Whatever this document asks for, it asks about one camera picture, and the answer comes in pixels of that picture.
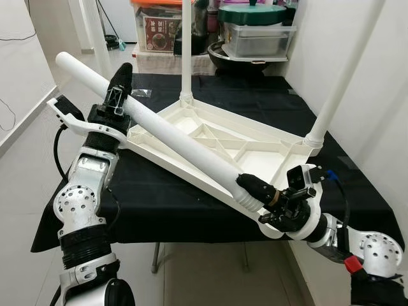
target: floor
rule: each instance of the floor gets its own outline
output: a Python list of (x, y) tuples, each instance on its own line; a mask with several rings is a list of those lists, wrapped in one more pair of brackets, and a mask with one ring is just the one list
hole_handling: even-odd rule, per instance
[[(110, 52), (113, 69), (132, 61), (131, 50)], [(94, 67), (93, 55), (81, 61)], [(50, 63), (56, 83), (87, 113), (101, 98)], [(59, 284), (61, 252), (31, 254), (45, 203), (60, 177), (52, 157), (59, 126), (48, 109), (0, 159), (0, 305), (49, 305)], [(67, 169), (83, 138), (70, 131), (61, 136), (59, 153)], [(247, 243), (249, 271), (243, 269), (242, 244), (163, 244), (157, 274), (150, 272), (154, 244), (113, 245), (139, 306), (303, 306), (306, 302), (289, 267), (282, 242)]]

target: metal table leg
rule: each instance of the metal table leg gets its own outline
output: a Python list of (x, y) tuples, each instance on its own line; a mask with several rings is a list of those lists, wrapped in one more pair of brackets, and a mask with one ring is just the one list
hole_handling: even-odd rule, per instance
[(244, 246), (244, 272), (249, 272), (247, 244), (244, 242), (243, 246)]
[(157, 259), (159, 257), (160, 251), (160, 242), (156, 242), (156, 246), (154, 247), (154, 255), (153, 255), (153, 263), (152, 263), (152, 273), (156, 274), (157, 270), (159, 269), (157, 265)]

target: table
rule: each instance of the table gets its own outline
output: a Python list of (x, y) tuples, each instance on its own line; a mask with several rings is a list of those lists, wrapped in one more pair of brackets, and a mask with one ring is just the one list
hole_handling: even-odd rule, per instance
[[(174, 75), (144, 74), (133, 79), (133, 88), (152, 89), (150, 98), (138, 99), (155, 112), (178, 100), (180, 85), (181, 77)], [(200, 101), (300, 136), (310, 130), (316, 118), (282, 77), (194, 76), (192, 88)], [(119, 155), (111, 188), (122, 212), (110, 233), (112, 242), (268, 240), (254, 221), (176, 175), (129, 150), (122, 150)], [(320, 155), (308, 162), (333, 170), (343, 181), (351, 204), (350, 226), (383, 232), (404, 248), (392, 209), (332, 136), (326, 135)], [(54, 196), (44, 209), (32, 252), (59, 245), (57, 231), (62, 224), (52, 210)], [(344, 200), (333, 182), (323, 182), (321, 210), (343, 218)], [(100, 214), (109, 223), (116, 212), (112, 197), (104, 194)]]

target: electrical cord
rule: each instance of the electrical cord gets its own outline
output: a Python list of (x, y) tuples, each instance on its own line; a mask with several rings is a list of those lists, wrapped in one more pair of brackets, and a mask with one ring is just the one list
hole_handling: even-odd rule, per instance
[(58, 141), (59, 141), (59, 137), (61, 135), (61, 133), (63, 131), (65, 131), (68, 127), (63, 124), (62, 126), (59, 127), (59, 130), (57, 132), (57, 134), (55, 134), (55, 138), (54, 138), (54, 161), (55, 161), (55, 165), (57, 166), (58, 172), (59, 174), (61, 174), (62, 179), (68, 183), (68, 177), (66, 177), (66, 174), (64, 172), (64, 170), (62, 170), (61, 167), (61, 163), (59, 162), (59, 158), (58, 158)]
[(113, 219), (112, 223), (109, 225), (108, 227), (108, 232), (115, 226), (117, 220), (119, 219), (120, 213), (122, 212), (122, 208), (120, 207), (120, 203), (119, 200), (117, 199), (117, 197), (114, 195), (114, 193), (112, 192), (112, 190), (110, 188), (106, 188), (107, 191), (109, 191), (109, 193), (111, 194), (112, 198), (115, 200), (116, 205), (117, 205), (117, 212), (116, 212), (116, 216)]
[(328, 179), (334, 181), (338, 189), (340, 190), (344, 203), (346, 205), (346, 209), (344, 211), (344, 219), (343, 219), (343, 228), (346, 228), (349, 225), (349, 220), (350, 220), (350, 213), (351, 213), (351, 207), (350, 203), (347, 200), (346, 192), (344, 191), (343, 184), (339, 180), (339, 177), (331, 170), (327, 171), (328, 174)]
[(57, 291), (54, 293), (54, 296), (52, 297), (52, 300), (50, 302), (50, 306), (57, 305), (57, 302), (60, 296), (61, 296), (61, 285), (58, 286)]
[(12, 40), (17, 40), (17, 41), (22, 41), (22, 40), (28, 40), (29, 38), (32, 38), (37, 35), (37, 31), (34, 30), (34, 34), (27, 36), (25, 38), (0, 38), (0, 41), (12, 41)]
[(6, 102), (4, 102), (2, 99), (0, 99), (0, 102), (2, 102), (2, 104), (4, 104), (4, 105), (8, 108), (8, 110), (10, 111), (10, 113), (13, 114), (13, 126), (12, 126), (11, 128), (5, 129), (5, 128), (2, 127), (1, 124), (0, 124), (0, 129), (3, 130), (4, 132), (8, 132), (8, 131), (11, 131), (11, 130), (15, 127), (15, 112), (13, 112), (13, 110), (10, 108), (10, 106), (9, 106)]

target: storage box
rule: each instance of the storage box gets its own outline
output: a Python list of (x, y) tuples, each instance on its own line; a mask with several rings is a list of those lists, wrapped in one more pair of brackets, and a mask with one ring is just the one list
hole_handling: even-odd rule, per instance
[(144, 52), (173, 52), (181, 6), (135, 6), (138, 44)]
[(235, 61), (286, 61), (296, 27), (224, 24), (222, 49)]

